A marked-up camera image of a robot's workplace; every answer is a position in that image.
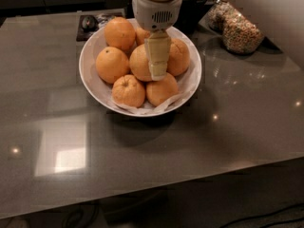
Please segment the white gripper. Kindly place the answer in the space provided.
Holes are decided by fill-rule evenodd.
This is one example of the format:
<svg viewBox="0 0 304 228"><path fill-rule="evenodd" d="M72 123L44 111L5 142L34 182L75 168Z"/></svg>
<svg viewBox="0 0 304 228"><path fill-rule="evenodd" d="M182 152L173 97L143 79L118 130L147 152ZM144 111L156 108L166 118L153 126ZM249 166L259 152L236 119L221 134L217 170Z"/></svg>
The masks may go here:
<svg viewBox="0 0 304 228"><path fill-rule="evenodd" d="M133 13L138 24L145 30L156 31L144 40L153 81L159 81L166 75L171 38L164 30L177 22L181 3L182 0L132 0Z"/></svg>

